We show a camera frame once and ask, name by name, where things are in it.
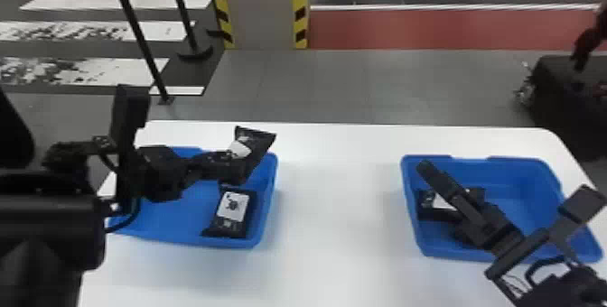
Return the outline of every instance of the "black equipment box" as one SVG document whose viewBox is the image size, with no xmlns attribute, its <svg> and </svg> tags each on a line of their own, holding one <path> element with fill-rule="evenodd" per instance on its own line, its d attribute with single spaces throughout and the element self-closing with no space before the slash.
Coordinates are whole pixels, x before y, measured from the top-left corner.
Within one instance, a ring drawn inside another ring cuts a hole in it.
<svg viewBox="0 0 607 307">
<path fill-rule="evenodd" d="M 537 126 L 561 137 L 578 160 L 607 155 L 607 56 L 593 56 L 583 72 L 568 56 L 544 56 L 529 81 Z"/>
</svg>

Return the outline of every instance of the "black pole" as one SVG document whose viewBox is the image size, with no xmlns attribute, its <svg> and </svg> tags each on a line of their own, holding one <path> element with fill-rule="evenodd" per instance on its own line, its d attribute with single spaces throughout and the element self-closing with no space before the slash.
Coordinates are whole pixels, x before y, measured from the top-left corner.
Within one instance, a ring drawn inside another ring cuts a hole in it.
<svg viewBox="0 0 607 307">
<path fill-rule="evenodd" d="M 175 3 L 177 3 L 177 9 L 179 9 L 179 15 L 182 18 L 186 38 L 188 40 L 188 44 L 190 45 L 189 51 L 180 51 L 178 52 L 178 55 L 186 59 L 208 58 L 212 52 L 212 46 L 210 45 L 209 40 L 205 40 L 203 47 L 198 44 L 194 30 L 191 28 L 190 15 L 185 7 L 185 2 L 183 0 L 175 0 Z"/>
<path fill-rule="evenodd" d="M 145 63 L 147 63 L 147 68 L 150 70 L 152 77 L 154 78 L 154 84 L 158 88 L 160 92 L 161 100 L 158 102 L 160 105 L 170 105 L 174 97 L 169 96 L 169 93 L 166 92 L 166 87 L 164 86 L 163 79 L 160 77 L 160 71 L 156 67 L 156 63 L 154 63 L 154 57 L 152 56 L 152 51 L 150 51 L 149 45 L 145 41 L 144 33 L 141 31 L 141 27 L 139 26 L 139 22 L 137 21 L 137 17 L 135 15 L 135 11 L 133 10 L 133 6 L 129 0 L 119 0 L 122 5 L 122 9 L 125 12 L 126 19 L 128 23 L 131 25 L 131 30 L 133 30 L 133 34 L 137 39 L 137 44 L 139 44 L 139 49 L 144 55 Z"/>
</svg>

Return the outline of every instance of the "pole base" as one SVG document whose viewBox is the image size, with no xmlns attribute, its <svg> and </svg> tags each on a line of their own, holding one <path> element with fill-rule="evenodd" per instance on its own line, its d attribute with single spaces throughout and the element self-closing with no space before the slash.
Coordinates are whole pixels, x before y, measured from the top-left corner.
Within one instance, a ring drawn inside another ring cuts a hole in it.
<svg viewBox="0 0 607 307">
<path fill-rule="evenodd" d="M 169 97 L 167 99 L 164 99 L 162 97 L 160 97 L 160 100 L 158 101 L 158 105 L 159 106 L 170 106 L 175 100 L 175 96 L 171 96 L 169 95 Z"/>
<path fill-rule="evenodd" d="M 206 44 L 197 50 L 192 50 L 189 44 L 177 50 L 177 56 L 182 60 L 207 60 L 213 54 L 213 46 Z"/>
</svg>

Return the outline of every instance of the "hazard stripe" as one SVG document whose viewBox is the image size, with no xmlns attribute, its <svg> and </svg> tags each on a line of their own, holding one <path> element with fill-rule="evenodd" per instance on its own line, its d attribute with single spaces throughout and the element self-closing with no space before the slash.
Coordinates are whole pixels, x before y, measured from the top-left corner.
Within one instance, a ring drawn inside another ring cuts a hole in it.
<svg viewBox="0 0 607 307">
<path fill-rule="evenodd" d="M 308 0 L 293 0 L 293 42 L 296 49 L 308 47 Z"/>
<path fill-rule="evenodd" d="M 223 45 L 226 49 L 234 49 L 236 47 L 236 42 L 234 40 L 234 31 L 232 30 L 231 18 L 229 16 L 228 0 L 213 0 L 213 4 L 215 5 L 219 30 L 223 37 Z"/>
</svg>

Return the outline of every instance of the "blue bin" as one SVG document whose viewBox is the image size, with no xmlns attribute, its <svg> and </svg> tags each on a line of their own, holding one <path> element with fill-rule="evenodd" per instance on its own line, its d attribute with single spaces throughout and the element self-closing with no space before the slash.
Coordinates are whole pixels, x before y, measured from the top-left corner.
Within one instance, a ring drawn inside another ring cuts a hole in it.
<svg viewBox="0 0 607 307">
<path fill-rule="evenodd" d="M 498 205 L 525 235 L 538 228 L 550 227 L 558 217 L 556 209 L 565 199 L 558 179 L 547 164 L 540 160 L 503 157 L 473 160 L 436 155 L 405 156 L 400 167 L 403 173 L 406 202 L 416 242 L 425 256 L 481 262 L 495 260 L 492 254 L 453 239 L 452 225 L 417 219 L 417 192 L 430 188 L 416 171 L 416 166 L 423 160 L 429 160 L 440 170 L 448 172 L 464 187 L 485 188 L 486 200 Z M 602 258 L 599 244 L 586 227 L 581 228 L 572 237 L 571 245 L 583 262 L 597 262 Z M 529 256 L 525 262 L 530 263 L 540 258 L 558 255 L 560 253 L 554 246 L 546 245 Z"/>
<path fill-rule="evenodd" d="M 181 157 L 202 153 L 198 148 L 174 147 L 173 150 Z M 239 187 L 257 192 L 245 238 L 201 236 L 201 232 L 209 226 L 219 203 L 216 181 L 197 181 L 183 192 L 180 200 L 153 203 L 142 199 L 137 219 L 117 233 L 190 246 L 252 248 L 261 241 L 264 234 L 277 167 L 276 156 L 273 153 L 266 154 L 248 181 Z M 125 218 L 113 218 L 109 224 L 114 225 Z"/>
</svg>

